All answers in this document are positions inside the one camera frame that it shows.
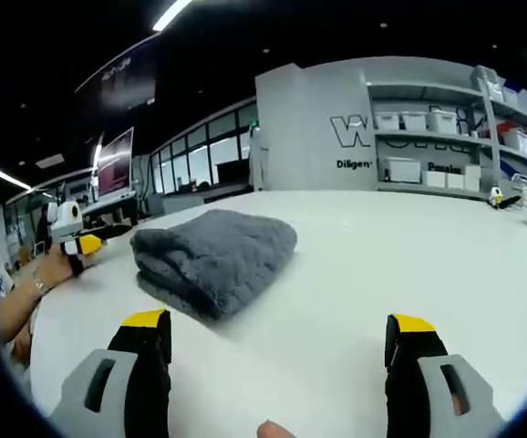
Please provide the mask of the person's left hand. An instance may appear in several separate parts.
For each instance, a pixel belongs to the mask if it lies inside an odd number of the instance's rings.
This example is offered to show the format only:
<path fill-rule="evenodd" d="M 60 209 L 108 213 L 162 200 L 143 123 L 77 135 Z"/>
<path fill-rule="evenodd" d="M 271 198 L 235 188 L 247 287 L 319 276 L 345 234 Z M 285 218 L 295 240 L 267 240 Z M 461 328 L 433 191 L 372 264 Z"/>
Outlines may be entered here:
<path fill-rule="evenodd" d="M 40 295 L 44 296 L 71 277 L 80 275 L 90 262 L 90 257 L 66 255 L 59 245 L 53 245 L 33 274 Z"/>

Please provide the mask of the person's right hand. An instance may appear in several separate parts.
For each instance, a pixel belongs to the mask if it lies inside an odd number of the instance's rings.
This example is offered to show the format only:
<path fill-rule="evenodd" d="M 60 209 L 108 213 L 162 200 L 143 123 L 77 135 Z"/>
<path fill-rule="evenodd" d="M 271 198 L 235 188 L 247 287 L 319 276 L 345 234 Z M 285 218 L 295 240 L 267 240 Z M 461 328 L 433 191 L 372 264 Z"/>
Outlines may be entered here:
<path fill-rule="evenodd" d="M 256 436 L 258 438 L 295 438 L 290 431 L 271 420 L 266 420 L 258 426 Z"/>

